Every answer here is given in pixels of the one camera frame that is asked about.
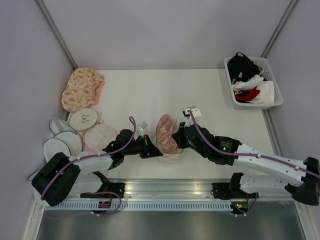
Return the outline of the white mesh laundry bag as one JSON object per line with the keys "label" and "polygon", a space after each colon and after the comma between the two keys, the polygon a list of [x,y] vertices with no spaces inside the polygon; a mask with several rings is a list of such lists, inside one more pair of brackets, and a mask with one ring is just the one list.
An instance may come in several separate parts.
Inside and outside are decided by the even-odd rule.
{"label": "white mesh laundry bag", "polygon": [[162,166],[171,166],[178,164],[184,155],[184,150],[179,149],[176,153],[165,153],[162,145],[158,142],[156,142],[156,146],[160,150],[160,152],[163,154],[162,156],[158,156],[155,158],[155,162],[157,164],[160,164]]}

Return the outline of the pink satin bra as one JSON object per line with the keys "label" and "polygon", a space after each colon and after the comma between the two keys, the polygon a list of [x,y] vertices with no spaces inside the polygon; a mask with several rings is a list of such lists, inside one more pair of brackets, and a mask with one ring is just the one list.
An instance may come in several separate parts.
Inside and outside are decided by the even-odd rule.
{"label": "pink satin bra", "polygon": [[164,114],[158,121],[155,130],[156,142],[162,145],[164,152],[167,154],[174,154],[179,150],[176,141],[172,138],[172,134],[177,131],[177,120],[169,114]]}

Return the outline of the black bra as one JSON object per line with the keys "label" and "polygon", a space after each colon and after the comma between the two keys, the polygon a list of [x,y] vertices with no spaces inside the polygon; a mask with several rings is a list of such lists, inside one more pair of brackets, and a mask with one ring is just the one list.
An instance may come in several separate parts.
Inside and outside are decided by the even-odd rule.
{"label": "black bra", "polygon": [[254,64],[245,54],[237,52],[227,63],[230,80],[234,85],[236,82],[247,82],[255,75],[260,74],[258,65]]}

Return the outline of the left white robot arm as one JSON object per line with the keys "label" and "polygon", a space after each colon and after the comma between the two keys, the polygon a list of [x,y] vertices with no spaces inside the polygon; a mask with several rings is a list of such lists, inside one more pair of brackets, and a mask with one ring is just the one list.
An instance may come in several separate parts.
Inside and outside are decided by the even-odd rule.
{"label": "left white robot arm", "polygon": [[134,132],[123,129],[102,152],[80,157],[56,153],[32,178],[31,186],[36,202],[54,207],[76,195],[96,195],[104,198],[109,193],[109,181],[104,172],[123,163],[126,156],[142,159],[163,156],[148,135],[134,138]]}

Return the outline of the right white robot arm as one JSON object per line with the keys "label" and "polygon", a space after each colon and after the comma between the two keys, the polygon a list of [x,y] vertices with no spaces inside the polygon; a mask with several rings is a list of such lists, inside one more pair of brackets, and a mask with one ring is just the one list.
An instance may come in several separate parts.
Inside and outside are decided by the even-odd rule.
{"label": "right white robot arm", "polygon": [[241,172],[234,173],[228,192],[235,198],[245,193],[251,195],[271,190],[290,194],[302,204],[320,204],[320,163],[314,157],[300,160],[267,154],[239,140],[214,136],[197,124],[185,126],[181,123],[172,138],[178,148],[192,149],[217,165],[240,166],[264,174],[262,177],[254,177],[245,176]]}

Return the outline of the pink mesh laundry bag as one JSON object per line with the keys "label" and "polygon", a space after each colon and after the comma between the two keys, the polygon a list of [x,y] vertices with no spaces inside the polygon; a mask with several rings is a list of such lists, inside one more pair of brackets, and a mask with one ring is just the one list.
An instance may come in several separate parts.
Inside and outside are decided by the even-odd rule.
{"label": "pink mesh laundry bag", "polygon": [[118,132],[107,124],[96,124],[84,135],[84,145],[93,152],[101,151],[116,139]]}

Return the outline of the red bra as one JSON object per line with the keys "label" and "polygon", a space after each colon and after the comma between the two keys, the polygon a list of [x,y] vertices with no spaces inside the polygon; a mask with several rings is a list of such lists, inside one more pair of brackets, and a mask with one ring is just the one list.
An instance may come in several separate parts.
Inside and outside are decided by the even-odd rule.
{"label": "red bra", "polygon": [[234,91],[235,100],[240,103],[246,103],[255,99],[259,94],[260,90],[256,87],[250,90],[239,90]]}

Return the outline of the beige round laundry bag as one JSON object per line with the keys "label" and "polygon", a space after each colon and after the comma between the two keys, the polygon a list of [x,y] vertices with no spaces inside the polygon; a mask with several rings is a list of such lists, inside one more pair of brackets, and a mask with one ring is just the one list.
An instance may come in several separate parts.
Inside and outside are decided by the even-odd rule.
{"label": "beige round laundry bag", "polygon": [[83,108],[73,113],[69,118],[69,125],[76,131],[84,131],[96,124],[102,124],[103,120],[97,111],[91,108]]}

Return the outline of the white round mesh bag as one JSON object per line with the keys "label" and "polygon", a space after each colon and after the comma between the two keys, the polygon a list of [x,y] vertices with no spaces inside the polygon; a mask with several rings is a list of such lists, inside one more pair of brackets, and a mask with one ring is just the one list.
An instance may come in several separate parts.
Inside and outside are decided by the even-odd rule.
{"label": "white round mesh bag", "polygon": [[64,153],[67,157],[77,156],[83,150],[80,136],[71,131],[63,131],[48,139],[43,144],[43,153],[46,162],[57,153]]}

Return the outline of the white bra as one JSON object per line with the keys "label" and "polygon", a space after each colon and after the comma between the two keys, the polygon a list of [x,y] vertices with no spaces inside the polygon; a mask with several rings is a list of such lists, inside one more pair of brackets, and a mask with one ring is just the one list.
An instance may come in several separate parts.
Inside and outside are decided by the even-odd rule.
{"label": "white bra", "polygon": [[257,88],[260,90],[259,95],[247,103],[273,103],[274,102],[274,87],[273,82],[265,80],[263,76],[255,75],[247,82],[236,82],[232,85],[233,91],[245,91]]}

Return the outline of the floral orange laundry bag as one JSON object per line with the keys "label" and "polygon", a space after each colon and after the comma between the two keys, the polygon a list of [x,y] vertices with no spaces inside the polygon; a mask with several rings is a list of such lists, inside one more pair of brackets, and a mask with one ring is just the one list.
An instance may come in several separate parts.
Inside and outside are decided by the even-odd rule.
{"label": "floral orange laundry bag", "polygon": [[61,105],[75,113],[100,101],[105,77],[89,67],[77,68],[70,76],[61,96]]}

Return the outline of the grey-trimmed white mesh bag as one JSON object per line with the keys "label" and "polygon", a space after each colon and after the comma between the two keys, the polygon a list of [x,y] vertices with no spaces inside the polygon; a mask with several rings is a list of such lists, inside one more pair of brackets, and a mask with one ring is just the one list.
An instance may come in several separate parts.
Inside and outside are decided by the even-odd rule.
{"label": "grey-trimmed white mesh bag", "polygon": [[61,132],[72,132],[72,133],[77,133],[75,129],[73,129],[66,121],[54,117],[49,121],[49,129],[51,133],[55,136]]}

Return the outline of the large white mesh bag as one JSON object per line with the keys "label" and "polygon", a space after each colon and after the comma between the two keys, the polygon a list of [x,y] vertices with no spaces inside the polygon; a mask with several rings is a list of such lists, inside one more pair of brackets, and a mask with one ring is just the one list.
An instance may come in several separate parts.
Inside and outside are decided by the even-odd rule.
{"label": "large white mesh bag", "polygon": [[[30,184],[32,182],[32,179],[36,176],[36,174],[39,171],[40,170],[34,172],[28,177],[27,180],[30,182]],[[83,194],[83,193],[95,193],[99,190],[102,184],[103,183],[100,180],[100,178],[93,173],[90,173],[87,175],[81,175],[75,181],[73,187],[71,188],[70,193],[67,195],[67,197],[63,198],[62,201],[64,201],[64,199],[66,198],[80,197],[80,194]],[[33,191],[34,200],[43,206],[49,206],[49,204],[45,200],[41,200],[41,195],[38,193],[38,191],[35,190],[33,186],[31,187]]]}

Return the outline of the white plastic basket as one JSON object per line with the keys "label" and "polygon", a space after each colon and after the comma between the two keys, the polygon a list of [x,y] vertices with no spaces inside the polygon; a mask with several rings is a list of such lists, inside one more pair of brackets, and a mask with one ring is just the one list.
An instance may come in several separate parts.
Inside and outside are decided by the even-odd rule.
{"label": "white plastic basket", "polygon": [[245,102],[237,101],[236,96],[234,94],[234,91],[232,89],[232,81],[231,81],[231,77],[229,74],[229,69],[227,67],[227,64],[230,61],[231,57],[226,57],[224,59],[224,66],[225,66],[225,72],[227,75],[227,82],[228,82],[228,87],[229,87],[229,91],[231,94],[233,107],[235,109],[239,109],[239,110],[244,110],[244,109],[246,109],[246,110],[248,110],[248,109],[266,110],[271,107],[276,107],[276,106],[282,105],[283,104],[283,97],[282,97],[278,83],[276,81],[276,78],[274,76],[274,73],[272,71],[272,68],[271,68],[268,60],[264,57],[258,57],[258,56],[249,56],[248,58],[250,60],[252,60],[254,64],[258,64],[259,66],[262,66],[264,68],[264,72],[263,72],[262,76],[264,78],[266,78],[267,80],[269,80],[270,82],[273,82],[274,100],[271,103],[250,103],[250,102],[245,103]]}

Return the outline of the aluminium mounting rail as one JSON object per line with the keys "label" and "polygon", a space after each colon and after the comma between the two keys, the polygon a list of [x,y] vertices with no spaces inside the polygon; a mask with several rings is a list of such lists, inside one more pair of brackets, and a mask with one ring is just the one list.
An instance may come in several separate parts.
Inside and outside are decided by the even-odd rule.
{"label": "aluminium mounting rail", "polygon": [[213,183],[227,183],[228,178],[213,179],[116,179],[124,183],[125,201],[205,201],[212,200]]}

